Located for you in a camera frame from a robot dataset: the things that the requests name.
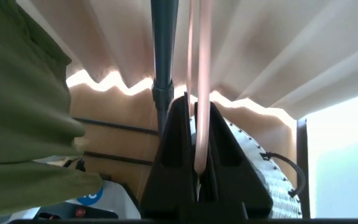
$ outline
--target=green curtain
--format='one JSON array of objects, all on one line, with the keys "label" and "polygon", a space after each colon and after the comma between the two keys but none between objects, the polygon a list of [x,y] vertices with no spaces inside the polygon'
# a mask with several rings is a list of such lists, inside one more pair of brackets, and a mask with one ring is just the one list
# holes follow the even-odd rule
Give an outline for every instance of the green curtain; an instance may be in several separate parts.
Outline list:
[{"label": "green curtain", "polygon": [[0,0],[0,215],[97,192],[97,174],[34,162],[80,156],[69,115],[71,62],[14,0]]}]

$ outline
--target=brown surface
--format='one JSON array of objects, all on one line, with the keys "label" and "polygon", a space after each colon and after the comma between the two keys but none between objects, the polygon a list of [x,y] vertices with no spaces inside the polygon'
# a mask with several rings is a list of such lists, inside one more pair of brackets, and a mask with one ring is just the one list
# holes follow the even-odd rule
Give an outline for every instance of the brown surface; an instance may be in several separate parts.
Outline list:
[{"label": "brown surface", "polygon": [[[157,130],[157,115],[150,90],[126,96],[116,87],[99,92],[87,85],[78,85],[70,91],[72,116]],[[260,115],[245,108],[229,109],[220,105],[218,108],[224,117],[255,138],[266,151],[294,159],[295,142],[291,139],[291,128],[278,118]],[[85,128],[83,147],[87,151],[154,160],[158,148],[157,136],[92,124],[85,124]],[[89,156],[84,158],[87,171],[109,174],[116,182],[128,184],[140,200],[149,176],[149,166]],[[295,183],[295,173],[289,167],[277,163]]]}]

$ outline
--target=thin pink cord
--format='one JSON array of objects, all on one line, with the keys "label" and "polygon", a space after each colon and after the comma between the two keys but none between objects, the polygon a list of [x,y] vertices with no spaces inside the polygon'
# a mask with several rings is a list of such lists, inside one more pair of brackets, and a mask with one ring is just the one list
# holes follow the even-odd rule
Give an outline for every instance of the thin pink cord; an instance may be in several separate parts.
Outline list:
[{"label": "thin pink cord", "polygon": [[209,73],[211,70],[211,0],[200,0],[200,58],[198,67],[198,112],[194,169],[205,170],[209,137]]},{"label": "thin pink cord", "polygon": [[189,105],[189,115],[191,114],[190,108],[190,95],[191,95],[191,63],[193,53],[193,14],[194,14],[194,0],[190,0],[190,16],[189,16],[189,41],[187,48],[187,103]]}]

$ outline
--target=green cloth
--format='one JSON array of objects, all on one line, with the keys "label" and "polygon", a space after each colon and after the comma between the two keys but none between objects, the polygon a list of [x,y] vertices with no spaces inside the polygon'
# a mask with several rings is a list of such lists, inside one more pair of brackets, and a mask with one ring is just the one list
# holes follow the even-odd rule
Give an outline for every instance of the green cloth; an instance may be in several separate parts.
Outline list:
[{"label": "green cloth", "polygon": [[0,0],[0,215],[101,187],[97,174],[33,161],[82,155],[73,139],[85,130],[68,115],[70,62],[15,0]]}]

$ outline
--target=logo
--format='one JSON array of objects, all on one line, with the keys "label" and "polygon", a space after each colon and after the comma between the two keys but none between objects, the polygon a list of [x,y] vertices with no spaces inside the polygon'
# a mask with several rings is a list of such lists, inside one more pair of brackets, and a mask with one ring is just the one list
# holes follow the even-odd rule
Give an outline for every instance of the logo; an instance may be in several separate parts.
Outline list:
[{"label": "logo", "polygon": [[93,205],[98,202],[98,200],[102,197],[103,187],[100,188],[99,192],[96,194],[85,195],[84,197],[78,198],[77,201],[83,205]]}]

